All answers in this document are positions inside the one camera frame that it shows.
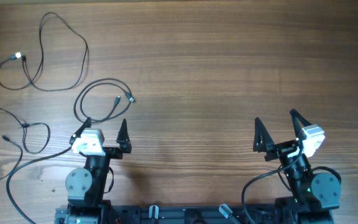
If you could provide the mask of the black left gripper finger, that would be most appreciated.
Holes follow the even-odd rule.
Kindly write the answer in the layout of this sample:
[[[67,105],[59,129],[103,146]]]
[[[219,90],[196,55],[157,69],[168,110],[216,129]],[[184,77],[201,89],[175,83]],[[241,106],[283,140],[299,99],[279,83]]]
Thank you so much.
[[[80,126],[80,128],[78,128],[70,137],[70,145],[73,145],[73,143],[75,142],[75,140],[77,138],[79,138],[82,134],[82,132],[86,129],[86,128],[90,128],[91,127],[91,118],[88,117],[85,122]]]
[[[120,150],[123,153],[131,153],[132,151],[132,144],[129,138],[129,133],[127,130],[127,120],[123,119],[120,130],[117,135],[116,142],[119,145]]]

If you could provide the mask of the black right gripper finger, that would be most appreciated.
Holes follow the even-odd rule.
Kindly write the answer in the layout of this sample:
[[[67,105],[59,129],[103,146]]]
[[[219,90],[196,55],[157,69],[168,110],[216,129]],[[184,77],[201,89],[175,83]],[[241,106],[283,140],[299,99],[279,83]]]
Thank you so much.
[[[267,152],[274,149],[274,142],[259,117],[255,119],[254,152]]]
[[[311,123],[307,119],[305,119],[296,109],[291,109],[290,115],[296,137],[298,137],[301,131],[301,126],[311,126]]]

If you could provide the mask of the black cable silver USB plug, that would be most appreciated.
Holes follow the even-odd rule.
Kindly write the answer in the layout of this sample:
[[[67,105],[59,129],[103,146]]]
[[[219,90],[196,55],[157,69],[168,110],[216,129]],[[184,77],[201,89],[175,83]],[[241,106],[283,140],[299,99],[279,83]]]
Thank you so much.
[[[40,78],[40,76],[41,76],[41,74],[43,72],[44,64],[45,64],[45,52],[44,52],[44,45],[43,45],[43,42],[42,42],[42,32],[43,32],[44,25],[47,22],[47,17],[48,16],[57,17],[62,22],[62,24],[64,26],[66,26],[66,28],[68,30],[70,30],[72,33],[74,33],[77,37],[79,37],[84,42],[84,45],[85,45],[85,51],[84,51],[83,59],[82,59],[82,63],[81,63],[80,75],[75,80],[75,82],[73,84],[71,84],[70,86],[65,87],[65,88],[44,89],[44,88],[38,87],[35,84],[37,82],[37,80]],[[44,92],[67,91],[67,90],[72,90],[72,89],[76,88],[80,84],[80,81],[83,78],[83,75],[85,74],[85,62],[86,62],[86,59],[87,59],[87,57],[89,55],[89,47],[88,47],[88,43],[87,43],[86,39],[81,34],[79,34],[77,31],[75,31],[69,25],[69,23],[64,18],[62,18],[60,15],[58,15],[56,12],[47,12],[42,16],[42,18],[40,20],[40,24],[39,24],[39,45],[40,45],[40,50],[41,50],[41,59],[40,59],[39,67],[38,67],[35,75],[33,77],[31,77],[29,75],[29,71],[28,71],[28,68],[27,68],[27,58],[26,58],[26,56],[24,54],[22,54],[21,52],[17,52],[15,54],[11,55],[9,58],[3,60],[0,63],[0,70],[2,69],[2,66],[5,65],[6,63],[8,63],[10,61],[21,59],[22,69],[23,69],[24,75],[25,75],[25,77],[27,79],[27,83],[25,85],[21,86],[21,87],[18,87],[18,88],[11,88],[11,87],[8,87],[8,86],[4,85],[1,82],[1,79],[0,79],[0,86],[3,87],[4,89],[11,90],[11,91],[19,91],[19,90],[23,90],[23,89],[26,89],[26,88],[32,86],[35,89],[40,90],[40,91],[44,91]]]

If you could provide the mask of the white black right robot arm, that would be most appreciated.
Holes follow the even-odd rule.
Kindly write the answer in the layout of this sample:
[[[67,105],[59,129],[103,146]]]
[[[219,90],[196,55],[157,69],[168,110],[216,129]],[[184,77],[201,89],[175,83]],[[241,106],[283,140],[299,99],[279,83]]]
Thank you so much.
[[[253,151],[264,152],[265,160],[278,159],[275,171],[287,178],[290,197],[275,200],[278,223],[333,223],[332,211],[339,208],[342,179],[326,166],[312,168],[308,159],[325,140],[324,130],[311,124],[297,110],[290,111],[294,140],[274,143],[260,118],[255,119]]]

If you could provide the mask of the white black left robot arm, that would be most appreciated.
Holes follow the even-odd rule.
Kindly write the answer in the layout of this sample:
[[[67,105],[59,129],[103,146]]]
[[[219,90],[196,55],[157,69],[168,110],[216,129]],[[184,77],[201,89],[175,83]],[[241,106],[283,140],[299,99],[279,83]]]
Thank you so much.
[[[122,121],[117,135],[117,147],[103,145],[104,135],[99,128],[91,127],[91,118],[87,118],[81,127],[73,133],[70,144],[73,152],[85,156],[85,165],[72,170],[66,177],[68,192],[67,208],[56,209],[56,224],[103,224],[120,223],[119,214],[113,209],[110,200],[103,199],[112,159],[122,159],[132,151],[127,130],[127,121]]]

